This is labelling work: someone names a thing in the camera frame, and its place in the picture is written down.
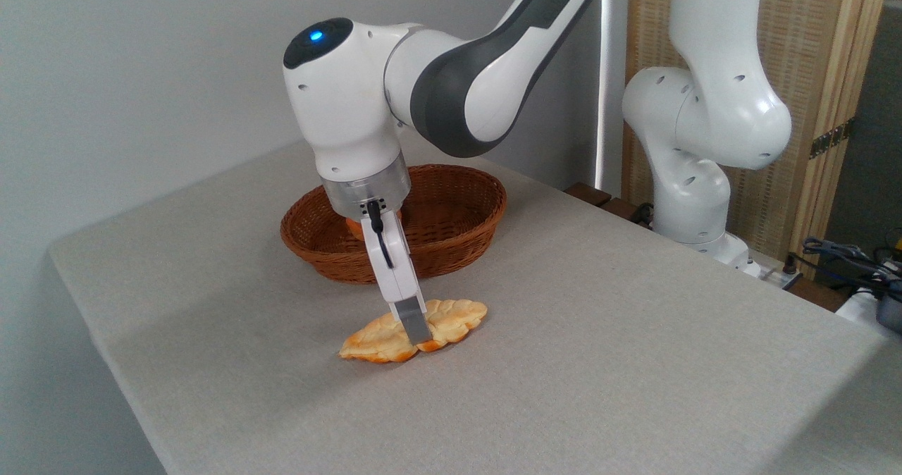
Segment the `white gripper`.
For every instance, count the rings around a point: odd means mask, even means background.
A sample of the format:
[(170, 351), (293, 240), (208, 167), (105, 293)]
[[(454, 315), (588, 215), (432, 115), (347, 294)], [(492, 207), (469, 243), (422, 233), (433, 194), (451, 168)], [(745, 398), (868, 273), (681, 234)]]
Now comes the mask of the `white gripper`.
[(402, 322), (409, 342), (426, 343), (433, 336), (397, 212), (380, 206), (365, 206), (364, 211), (364, 243), (381, 295)]

